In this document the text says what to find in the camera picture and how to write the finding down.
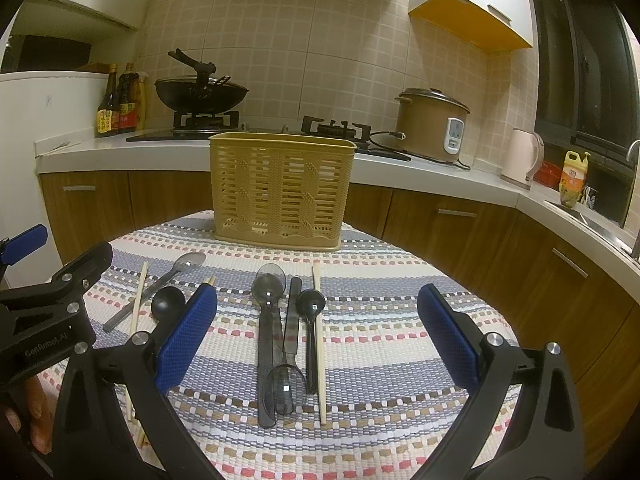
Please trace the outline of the person's left hand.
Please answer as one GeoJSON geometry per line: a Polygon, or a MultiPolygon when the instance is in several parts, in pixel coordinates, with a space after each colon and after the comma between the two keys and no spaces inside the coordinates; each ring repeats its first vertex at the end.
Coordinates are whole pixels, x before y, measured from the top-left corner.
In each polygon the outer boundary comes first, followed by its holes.
{"type": "Polygon", "coordinates": [[[29,435],[34,448],[43,455],[52,451],[53,415],[37,376],[24,382],[24,399],[28,409],[29,435]]]}

